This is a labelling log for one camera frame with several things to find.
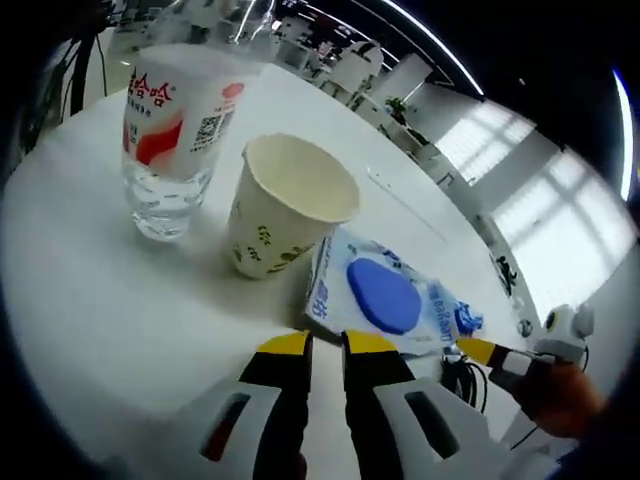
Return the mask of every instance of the window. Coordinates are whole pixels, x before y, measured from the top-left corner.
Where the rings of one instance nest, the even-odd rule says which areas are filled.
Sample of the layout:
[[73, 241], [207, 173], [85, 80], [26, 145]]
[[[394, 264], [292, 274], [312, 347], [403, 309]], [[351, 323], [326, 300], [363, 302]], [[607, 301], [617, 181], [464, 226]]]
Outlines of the window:
[[534, 129], [506, 108], [484, 102], [460, 120], [436, 143], [460, 175], [475, 184], [489, 173]]
[[553, 158], [494, 217], [541, 319], [558, 305], [588, 300], [637, 236], [617, 196], [571, 151]]

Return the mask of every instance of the water bottle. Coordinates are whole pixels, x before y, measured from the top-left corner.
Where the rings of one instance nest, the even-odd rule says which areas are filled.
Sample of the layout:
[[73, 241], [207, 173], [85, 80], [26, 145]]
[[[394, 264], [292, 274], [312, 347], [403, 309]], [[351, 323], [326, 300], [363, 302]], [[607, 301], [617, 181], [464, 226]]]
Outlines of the water bottle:
[[146, 236], [182, 235], [237, 102], [272, 59], [272, 0], [177, 0], [146, 32], [129, 82], [122, 171]]

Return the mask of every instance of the qr code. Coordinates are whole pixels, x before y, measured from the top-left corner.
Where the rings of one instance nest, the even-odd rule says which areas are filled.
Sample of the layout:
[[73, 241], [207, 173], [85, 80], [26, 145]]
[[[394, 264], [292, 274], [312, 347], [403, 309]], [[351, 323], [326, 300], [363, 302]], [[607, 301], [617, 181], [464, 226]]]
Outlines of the qr code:
[[230, 112], [227, 112], [225, 114], [224, 118], [222, 119], [222, 124], [220, 125], [220, 130], [218, 131], [218, 137], [221, 136], [224, 133], [224, 131], [227, 129], [227, 127], [231, 123], [231, 119], [233, 118], [234, 113], [235, 113], [235, 110], [231, 110]]
[[207, 117], [202, 120], [200, 129], [196, 135], [196, 145], [207, 144], [214, 139], [214, 135], [218, 129], [218, 124], [221, 119], [222, 115], [218, 115], [217, 117]]

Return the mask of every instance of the white paper cup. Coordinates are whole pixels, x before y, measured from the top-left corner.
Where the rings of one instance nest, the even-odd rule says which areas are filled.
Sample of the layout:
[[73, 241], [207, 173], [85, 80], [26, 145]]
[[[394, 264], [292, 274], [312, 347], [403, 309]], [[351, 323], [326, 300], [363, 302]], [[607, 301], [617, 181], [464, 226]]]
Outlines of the white paper cup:
[[360, 207], [355, 179], [321, 148], [285, 134], [250, 141], [229, 217], [229, 255], [252, 278], [284, 270]]

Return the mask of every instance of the white round table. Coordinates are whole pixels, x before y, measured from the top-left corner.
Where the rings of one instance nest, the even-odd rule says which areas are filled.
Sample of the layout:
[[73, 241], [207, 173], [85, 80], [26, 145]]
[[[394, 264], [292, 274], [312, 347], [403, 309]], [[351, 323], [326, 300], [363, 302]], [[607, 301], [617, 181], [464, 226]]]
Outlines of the white round table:
[[[92, 458], [133, 455], [154, 422], [239, 372], [299, 315], [300, 267], [251, 281], [220, 253], [240, 152], [258, 134], [298, 135], [340, 159], [362, 191], [348, 228], [440, 278], [484, 314], [486, 338], [524, 346], [488, 250], [464, 217], [404, 153], [321, 91], [266, 68], [238, 108], [193, 228], [171, 245], [143, 238], [129, 217], [124, 105], [120, 92], [48, 134], [10, 179], [2, 208], [0, 268], [14, 337], [46, 403]], [[494, 438], [517, 410], [490, 389]], [[308, 478], [359, 478], [340, 350], [318, 339], [309, 411]]]

